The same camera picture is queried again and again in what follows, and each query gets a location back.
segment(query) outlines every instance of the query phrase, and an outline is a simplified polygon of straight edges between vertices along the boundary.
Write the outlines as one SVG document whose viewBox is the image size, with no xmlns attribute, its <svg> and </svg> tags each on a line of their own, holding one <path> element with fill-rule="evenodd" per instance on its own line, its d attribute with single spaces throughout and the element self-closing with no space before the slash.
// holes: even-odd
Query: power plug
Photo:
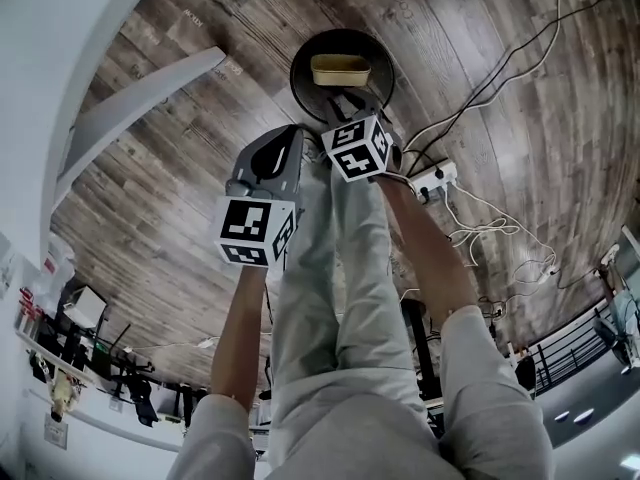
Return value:
<svg viewBox="0 0 640 480">
<path fill-rule="evenodd" d="M 558 265 L 549 265 L 544 269 L 544 272 L 538 278 L 538 284 L 546 283 L 551 276 L 558 273 L 558 270 L 560 270 L 560 267 Z"/>
<path fill-rule="evenodd" d="M 496 302 L 493 304 L 493 320 L 500 320 L 504 316 L 504 304 Z"/>
<path fill-rule="evenodd" d="M 411 178 L 416 192 L 424 194 L 424 190 L 431 192 L 439 187 L 444 187 L 447 183 L 453 183 L 458 177 L 458 169 L 453 160 L 443 160 L 437 165 L 416 174 Z"/>
</svg>

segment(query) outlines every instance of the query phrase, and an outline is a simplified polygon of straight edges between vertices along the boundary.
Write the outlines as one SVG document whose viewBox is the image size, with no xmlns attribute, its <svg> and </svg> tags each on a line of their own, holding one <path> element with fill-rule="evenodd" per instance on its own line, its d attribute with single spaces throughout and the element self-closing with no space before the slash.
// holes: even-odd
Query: white cable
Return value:
<svg viewBox="0 0 640 480">
<path fill-rule="evenodd" d="M 404 291 L 404 293 L 402 294 L 402 297 L 400 297 L 400 302 L 402 302 L 405 298 L 405 296 L 407 295 L 407 293 L 409 292 L 419 292 L 420 288 L 409 288 L 407 290 Z"/>
<path fill-rule="evenodd" d="M 511 297 L 509 297 L 507 300 L 504 301 L 504 314 L 507 314 L 507 304 L 509 304 L 509 301 L 511 299 L 515 299 L 516 297 L 522 297 L 522 298 L 526 298 L 526 297 L 531 297 L 532 295 L 535 295 L 536 293 L 538 293 L 538 290 L 540 289 L 540 286 L 538 285 L 538 287 L 533 290 L 531 293 L 516 293 L 515 295 L 512 295 Z"/>
<path fill-rule="evenodd" d="M 463 228 L 463 229 L 459 229 L 459 230 L 454 231 L 453 233 L 451 233 L 450 236 L 453 236 L 456 233 L 466 233 L 464 238 L 462 240 L 460 240 L 458 243 L 454 244 L 453 246 L 454 247 L 459 247 L 460 245 L 465 243 L 470 236 L 474 235 L 473 239 L 471 240 L 471 243 L 469 244 L 469 256 L 471 257 L 471 264 L 470 265 L 465 265 L 465 266 L 467 266 L 467 267 L 477 267 L 478 266 L 478 263 L 476 262 L 476 259 L 475 259 L 474 255 L 473 255 L 473 245 L 474 245 L 475 241 L 478 239 L 478 237 L 480 237 L 481 235 L 484 235 L 486 233 L 492 233 L 492 232 L 501 232 L 502 234 L 504 234 L 506 236 L 511 236 L 511 235 L 514 235 L 515 233 L 517 233 L 518 231 L 522 230 L 525 233 L 527 233 L 531 238 L 533 238 L 542 248 L 551 251 L 551 253 L 549 255 L 547 255 L 545 257 L 545 259 L 542 260 L 542 261 L 540 261 L 540 260 L 526 260 L 525 262 L 520 264 L 513 272 L 513 280 L 518 282 L 518 283 L 523 283 L 523 284 L 538 284 L 538 280 L 537 279 L 535 281 L 525 281 L 525 280 L 522 280 L 522 279 L 518 279 L 516 277 L 516 273 L 524 265 L 527 265 L 529 263 L 537 263 L 537 264 L 542 265 L 544 267 L 544 268 L 541 269 L 541 272 L 540 272 L 540 275 L 542 275 L 544 273 L 544 270 L 546 270 L 546 267 L 548 267 L 549 265 L 555 265 L 555 262 L 556 262 L 556 259 L 557 259 L 557 254 L 556 254 L 556 251 L 554 250 L 554 248 L 551 247 L 550 245 L 543 244 L 540 240 L 538 240 L 538 237 L 536 237 L 531 231 L 529 231 L 527 228 L 525 228 L 520 223 L 520 221 L 518 219 L 516 219 L 515 217 L 512 217 L 508 213 L 503 212 L 502 210 L 497 208 L 495 205 L 489 203 L 488 201 L 485 201 L 484 199 L 481 199 L 481 198 L 479 198 L 477 196 L 474 196 L 471 192 L 468 192 L 467 190 L 463 189 L 457 183 L 451 183 L 451 185 L 453 185 L 457 190 L 459 190 L 463 194 L 469 196 L 471 199 L 474 199 L 474 200 L 476 200 L 476 201 L 478 201 L 480 203 L 486 204 L 487 206 L 489 206 L 490 208 L 492 208 L 493 210 L 495 210 L 496 212 L 498 212 L 500 215 L 502 215 L 504 217 L 504 218 L 495 219 L 490 224 L 487 224 L 487 225 L 481 224 L 479 226 L 468 226 L 466 224 L 461 223 L 458 220 L 458 218 L 455 216 L 455 214 L 453 213 L 451 208 L 449 207 L 448 190 L 446 189 L 446 185 L 445 185 L 445 191 L 444 191 L 445 206 L 447 207 L 447 210 L 449 210 L 449 213 L 453 217 L 453 219 L 456 222 L 456 224 L 458 224 L 458 226 Z M 515 226 L 513 224 L 507 224 L 507 222 L 508 222 L 507 219 L 511 219 L 513 222 L 515 222 L 517 224 L 517 226 Z"/>
<path fill-rule="evenodd" d="M 505 87 L 507 85 L 509 85 L 511 82 L 514 82 L 516 80 L 520 80 L 526 76 L 529 76 L 531 73 L 533 73 L 534 71 L 538 70 L 540 68 L 540 66 L 542 66 L 542 64 L 544 64 L 544 62 L 547 60 L 547 57 L 549 56 L 549 54 L 551 53 L 551 49 L 553 48 L 556 39 L 558 37 L 558 34 L 560 33 L 560 0 L 556 0 L 556 19 L 558 20 L 556 22 L 556 28 L 555 31 L 553 32 L 553 37 L 551 38 L 551 41 L 549 42 L 549 46 L 547 46 L 547 49 L 545 50 L 544 54 L 542 55 L 542 58 L 536 63 L 534 64 L 532 67 L 530 67 L 529 69 L 527 69 L 526 71 L 523 71 L 522 73 L 518 73 L 516 75 L 513 75 L 512 77 L 507 78 L 504 82 L 502 82 L 502 84 L 500 84 L 498 90 L 488 99 L 481 101 L 480 103 L 476 103 L 474 105 L 470 105 L 466 108 L 463 108 L 462 110 L 459 110 L 458 112 L 456 112 L 455 114 L 450 115 L 449 117 L 442 119 L 441 121 L 438 121 L 436 123 L 433 123 L 429 126 L 427 126 L 426 128 L 423 128 L 422 130 L 420 130 L 419 132 L 417 132 L 412 138 L 411 140 L 407 143 L 407 145 L 404 147 L 403 151 L 407 151 L 408 149 L 411 148 L 411 146 L 416 142 L 416 140 L 418 140 L 423 134 L 427 133 L 430 130 L 433 130 L 434 128 L 438 128 L 439 126 L 442 126 L 444 124 L 450 123 L 451 121 L 453 121 L 454 119 L 456 119 L 460 114 L 464 114 L 466 112 L 468 112 L 469 110 L 473 110 L 473 109 L 478 109 L 478 108 L 483 108 L 483 107 L 488 107 L 489 105 L 491 105 L 500 95 L 500 93 L 502 93 L 502 91 L 505 89 Z M 506 66 L 503 65 L 500 67 L 500 70 L 504 69 L 504 67 Z M 478 96 L 478 94 L 472 94 L 471 97 L 475 98 L 476 96 Z"/>
<path fill-rule="evenodd" d="M 407 185 L 409 185 L 409 188 L 411 188 L 411 190 L 413 191 L 414 194 L 417 194 L 418 192 L 416 191 L 416 187 L 413 185 L 412 181 L 407 178 L 406 176 L 399 174 L 397 172 L 389 172 L 386 171 L 384 173 L 384 176 L 389 176 L 390 178 L 396 178 L 399 179 L 401 181 L 403 181 L 404 183 L 406 183 Z"/>
<path fill-rule="evenodd" d="M 261 332 L 260 336 L 271 336 L 273 333 L 270 332 Z M 203 341 L 206 340 L 219 340 L 222 336 L 210 336 L 209 338 L 205 338 L 204 340 L 200 340 L 198 343 L 202 343 Z M 129 347 L 131 348 L 132 351 L 136 351 L 136 350 L 149 350 L 152 348 L 166 348 L 166 347 L 179 347 L 179 346 L 192 346 L 192 347 L 198 347 L 198 343 L 194 343 L 193 341 L 185 341 L 182 343 L 166 343 L 164 345 L 151 345 L 149 347 Z"/>
</svg>

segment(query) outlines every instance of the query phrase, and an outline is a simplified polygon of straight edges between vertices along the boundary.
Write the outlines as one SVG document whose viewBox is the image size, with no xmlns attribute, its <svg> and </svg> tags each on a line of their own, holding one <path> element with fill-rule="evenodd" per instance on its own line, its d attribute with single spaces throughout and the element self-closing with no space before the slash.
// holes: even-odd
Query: metal railing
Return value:
<svg viewBox="0 0 640 480">
<path fill-rule="evenodd" d="M 593 315 L 572 331 L 544 346 L 536 345 L 531 355 L 536 364 L 536 393 L 539 395 L 573 377 L 600 357 L 608 348 L 593 330 L 593 320 L 600 316 L 611 322 L 608 311 Z"/>
</svg>

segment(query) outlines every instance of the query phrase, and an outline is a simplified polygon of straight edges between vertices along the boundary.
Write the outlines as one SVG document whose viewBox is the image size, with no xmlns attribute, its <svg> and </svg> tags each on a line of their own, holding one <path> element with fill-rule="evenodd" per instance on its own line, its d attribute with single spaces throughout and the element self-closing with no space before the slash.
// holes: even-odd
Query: white power strip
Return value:
<svg viewBox="0 0 640 480">
<path fill-rule="evenodd" d="M 438 178 L 438 176 L 436 176 L 436 172 L 438 170 L 442 171 L 442 178 Z M 453 160 L 447 159 L 439 162 L 438 165 L 430 167 L 426 171 L 416 174 L 411 178 L 411 183 L 417 193 L 420 193 L 423 188 L 426 188 L 431 192 L 438 187 L 444 187 L 447 183 L 455 181 L 457 177 L 458 169 L 456 169 L 456 164 Z"/>
</svg>

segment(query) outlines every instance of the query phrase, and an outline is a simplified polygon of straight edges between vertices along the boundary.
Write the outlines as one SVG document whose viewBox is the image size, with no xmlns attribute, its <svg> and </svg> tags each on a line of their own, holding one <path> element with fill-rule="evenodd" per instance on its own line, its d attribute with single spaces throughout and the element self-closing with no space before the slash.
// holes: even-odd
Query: light gray pants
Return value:
<svg viewBox="0 0 640 480">
<path fill-rule="evenodd" d="M 303 166 L 301 194 L 305 212 L 291 239 L 275 313 L 274 387 L 334 370 L 413 371 L 380 187 L 346 183 L 335 170 L 312 163 Z M 336 244 L 346 274 L 340 325 L 332 286 Z"/>
</svg>

